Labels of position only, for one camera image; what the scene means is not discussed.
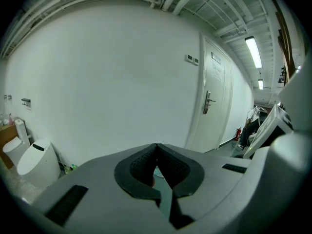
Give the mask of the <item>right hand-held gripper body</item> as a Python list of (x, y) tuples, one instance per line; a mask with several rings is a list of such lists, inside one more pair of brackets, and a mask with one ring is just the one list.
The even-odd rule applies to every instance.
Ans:
[(294, 74), (260, 126), (249, 150), (244, 173), (256, 193), (296, 194), (312, 172), (312, 59)]

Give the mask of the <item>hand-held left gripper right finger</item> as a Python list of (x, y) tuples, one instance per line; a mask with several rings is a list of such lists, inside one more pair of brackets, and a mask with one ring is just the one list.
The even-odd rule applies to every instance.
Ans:
[(237, 185), (250, 162), (157, 145), (157, 165), (172, 189), (169, 221), (181, 229), (198, 221)]

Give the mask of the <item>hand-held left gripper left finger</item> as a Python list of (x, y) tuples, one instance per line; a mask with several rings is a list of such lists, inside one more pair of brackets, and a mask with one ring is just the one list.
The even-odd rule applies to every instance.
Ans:
[(49, 234), (171, 234), (152, 187), (156, 144), (92, 159), (35, 201), (36, 223)]

